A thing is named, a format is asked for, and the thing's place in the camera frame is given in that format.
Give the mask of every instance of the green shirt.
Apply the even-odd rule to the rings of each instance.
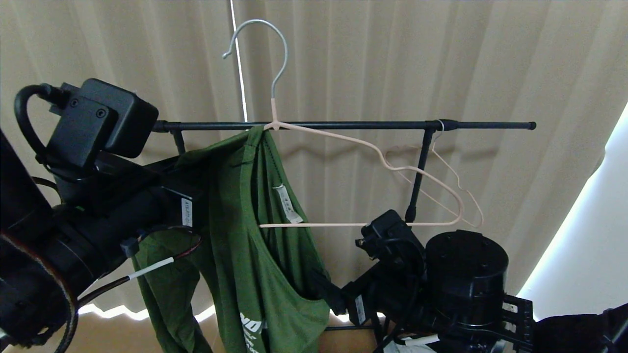
[[[315,353],[329,307],[308,272],[326,275],[309,228],[259,224],[307,222],[269,132],[256,127],[180,157],[178,172],[205,190],[203,244],[191,255],[138,278],[166,353],[211,352],[190,300],[200,274],[214,298],[220,338],[230,353]],[[141,243],[136,269],[189,248],[189,234],[164,231]]]

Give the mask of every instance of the hanger bar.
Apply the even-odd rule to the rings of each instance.
[[[531,122],[493,122],[493,121],[456,121],[441,119],[445,131],[456,129],[524,129],[534,130],[536,123]],[[429,130],[441,131],[443,125],[438,120],[431,121],[293,121],[297,126],[316,130]],[[158,120],[153,126],[156,133],[188,130],[248,130],[268,122],[169,122]]]

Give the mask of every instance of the beige curtain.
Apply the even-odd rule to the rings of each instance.
[[[133,90],[171,121],[241,121],[236,55],[221,59],[233,32],[227,1],[1,1],[2,129],[32,175],[50,177],[14,122],[25,85],[89,77]],[[234,2],[237,24],[274,23],[290,48],[277,85],[285,121],[536,121],[535,131],[452,131],[437,151],[461,175],[485,215],[479,229],[510,256],[507,290],[516,294],[599,164],[628,100],[628,4],[622,1]],[[269,88],[283,49],[259,24],[240,36],[247,117],[269,121]],[[33,102],[47,141],[56,118]],[[416,165],[421,131],[346,131],[389,150],[394,165]],[[201,148],[233,132],[184,133]],[[381,168],[371,151],[292,131],[273,132],[284,166],[314,222],[368,222],[388,209],[403,215],[411,185]],[[152,134],[139,163],[176,155],[171,136]],[[426,169],[455,186],[430,156]],[[430,195],[455,209],[429,181]],[[58,202],[46,191],[51,202]],[[468,197],[465,218],[479,220]],[[424,196],[418,221],[453,216]],[[450,228],[414,229],[425,243]],[[317,248],[342,286],[372,265],[354,246],[359,229],[315,229]],[[110,278],[132,269],[125,264]],[[211,304],[199,287],[197,312]],[[142,310],[129,283],[97,301]]]

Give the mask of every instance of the clothes hanger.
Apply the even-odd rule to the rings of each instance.
[[[473,224],[471,222],[469,222],[466,219],[462,219],[462,222],[465,222],[466,224],[472,226],[473,228],[479,228],[482,227],[482,225],[484,225],[484,213],[482,212],[482,208],[480,208],[480,205],[477,203],[477,201],[475,200],[475,197],[473,196],[473,194],[471,193],[471,191],[464,189],[460,186],[460,175],[458,175],[458,173],[456,173],[456,171],[452,168],[452,166],[449,165],[449,163],[447,163],[445,161],[445,159],[443,157],[441,157],[438,152],[436,152],[436,140],[443,134],[443,131],[445,130],[445,123],[438,119],[438,122],[440,122],[440,124],[443,126],[443,129],[440,131],[440,134],[436,135],[436,137],[434,138],[434,141],[432,141],[432,144],[430,146],[430,151],[436,156],[438,157],[438,159],[443,162],[443,164],[445,164],[445,166],[447,168],[449,168],[449,170],[452,171],[452,173],[456,176],[456,180],[458,181],[458,189],[466,192],[469,197],[471,198],[471,200],[473,200],[475,207],[477,208],[478,212],[480,212],[480,222],[478,224]],[[410,147],[410,148],[414,148],[414,149],[421,149],[421,147],[419,146],[413,146],[411,144],[405,144],[403,146],[393,146],[391,149],[401,149],[402,147]],[[390,150],[386,151],[386,153],[384,153],[384,159],[386,159],[386,163],[388,163],[390,165],[390,162],[388,162],[388,153],[390,153]],[[399,175],[401,175],[402,178],[404,178],[408,183],[412,184],[412,181],[408,178],[406,178],[405,175],[403,175],[403,173],[401,173],[400,171],[397,172]],[[437,201],[435,198],[433,198],[432,196],[430,196],[428,193],[426,193],[425,191],[423,191],[423,189],[419,190],[419,192],[421,192],[423,195],[427,196],[430,200],[436,202],[436,204],[438,204],[440,207],[443,207],[445,210],[448,210],[449,213],[456,215],[456,212],[452,211],[451,209],[449,209],[447,206],[441,204],[439,201]]]
[[[242,29],[246,26],[248,26],[249,24],[252,23],[261,23],[261,24],[265,24],[266,26],[269,26],[271,29],[273,29],[275,32],[277,32],[277,34],[279,35],[279,37],[281,38],[281,41],[283,42],[283,49],[284,49],[284,58],[283,58],[283,65],[281,66],[281,69],[279,70],[279,73],[277,74],[277,76],[275,76],[273,83],[271,84],[271,110],[273,113],[273,121],[270,122],[269,124],[264,126],[264,130],[268,130],[268,129],[273,129],[273,130],[278,130],[279,128],[284,128],[284,129],[289,129],[289,130],[295,130],[295,131],[302,131],[304,133],[311,133],[311,134],[316,134],[316,135],[321,135],[321,136],[326,136],[326,137],[330,137],[330,138],[336,138],[336,139],[341,139],[344,141],[349,141],[349,142],[353,142],[353,143],[357,143],[357,144],[361,144],[363,146],[366,146],[372,150],[374,150],[377,155],[379,156],[379,160],[382,163],[382,166],[384,166],[386,169],[388,170],[392,170],[392,171],[401,171],[401,170],[411,170],[415,173],[420,173],[423,176],[433,180],[435,183],[439,184],[441,187],[443,187],[445,190],[447,190],[448,193],[450,193],[455,199],[456,199],[456,203],[458,204],[458,214],[456,216],[456,219],[454,219],[453,221],[450,222],[427,222],[427,223],[423,223],[423,222],[416,222],[416,223],[408,223],[408,225],[413,226],[444,226],[444,225],[453,225],[456,224],[457,222],[459,222],[462,219],[462,215],[464,213],[464,203],[462,202],[462,198],[458,195],[458,193],[456,193],[456,191],[454,191],[452,188],[450,188],[449,186],[445,185],[445,183],[441,182],[439,179],[437,179],[436,177],[434,177],[433,175],[417,168],[414,166],[391,166],[386,159],[384,158],[384,154],[382,153],[382,151],[375,146],[374,144],[367,142],[367,141],[363,141],[361,139],[356,139],[356,138],[350,138],[348,136],[343,136],[343,135],[339,135],[339,134],[334,134],[334,133],[329,133],[327,131],[321,131],[321,130],[314,130],[314,129],[310,129],[310,128],[304,128],[303,126],[296,126],[296,125],[292,125],[292,124],[287,124],[285,122],[281,122],[279,121],[279,119],[277,118],[277,108],[276,108],[276,104],[275,104],[275,85],[277,84],[277,81],[279,80],[279,78],[281,77],[281,75],[283,74],[284,70],[286,69],[286,65],[288,63],[288,42],[286,41],[286,38],[283,36],[283,34],[281,33],[281,31],[279,29],[277,29],[277,27],[275,27],[275,25],[273,25],[272,23],[265,21],[263,19],[250,19],[248,21],[243,22],[242,24],[240,24],[240,26],[238,26],[238,28],[236,29],[236,31],[234,32],[233,36],[231,37],[231,42],[229,44],[229,50],[227,52],[225,52],[222,55],[222,58],[227,58],[233,50],[233,46],[234,43],[236,42],[236,38],[237,35],[240,33],[240,31],[242,31]],[[292,227],[364,227],[365,225],[367,225],[367,223],[296,223],[296,224],[292,224],[292,223],[273,223],[273,224],[260,224],[259,227],[260,228],[292,228]]]

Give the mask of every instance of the black metal rod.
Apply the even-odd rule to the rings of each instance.
[[[421,154],[419,155],[420,170],[425,169],[425,163],[428,161],[428,152],[430,150],[431,138],[434,135],[434,129],[425,130],[423,135],[423,144],[421,145]],[[423,180],[423,174],[417,173],[414,176],[414,185],[412,186],[412,196],[410,196],[410,204],[406,210],[406,223],[414,222],[416,218],[416,199],[419,197],[419,189],[421,188],[421,181]]]
[[[179,155],[185,153],[185,141],[183,140],[183,134],[181,130],[172,130],[170,131],[172,137],[175,138],[176,150],[179,152]]]
[[[325,327],[325,331],[345,331],[345,330],[370,330],[374,329],[373,325],[363,325],[363,326],[328,326]]]
[[[317,130],[427,130],[445,131],[455,129],[527,129],[536,128],[535,122],[459,122],[442,119],[432,121],[286,121],[288,124],[303,126]],[[266,125],[268,122],[155,122],[153,131],[166,133],[184,130],[247,130],[254,126]]]

